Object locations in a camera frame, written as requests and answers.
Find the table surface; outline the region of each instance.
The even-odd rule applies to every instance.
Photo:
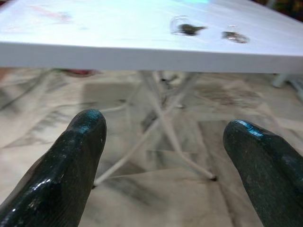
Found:
[[[185,15],[208,28],[174,35]],[[247,44],[222,39],[229,26]],[[15,0],[0,9],[0,67],[303,71],[303,23],[249,0]]]

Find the dead insect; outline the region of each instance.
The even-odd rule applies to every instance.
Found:
[[[193,26],[189,24],[179,25],[180,32],[187,35],[196,35],[197,31],[207,29],[205,26]]]

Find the red object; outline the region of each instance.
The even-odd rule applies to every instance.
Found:
[[[96,70],[63,70],[68,76],[72,77],[89,77],[97,73]]]

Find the floor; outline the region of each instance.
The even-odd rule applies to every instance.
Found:
[[[201,74],[184,98],[186,108],[173,121],[182,148],[190,159],[218,174],[217,182],[184,164],[158,129],[126,165],[91,191],[79,226],[261,227],[224,151],[222,134],[228,121],[249,120],[283,136],[303,154],[303,104],[290,85],[271,87],[273,78]],[[0,81],[0,203],[76,113],[118,106],[139,84],[136,71],[100,71],[88,78],[59,70],[10,71]],[[97,175],[140,137],[151,108],[143,88],[135,99],[129,115],[105,114],[108,136]]]

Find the white table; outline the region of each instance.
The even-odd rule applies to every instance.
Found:
[[[173,35],[170,21],[179,15],[208,29]],[[222,39],[230,25],[250,42]],[[194,84],[194,72],[301,73],[303,24],[249,0],[16,0],[0,9],[0,67],[142,70],[159,120],[95,183],[125,163],[159,122],[177,153],[214,179],[182,154],[168,113]],[[165,110],[152,70],[192,72]]]

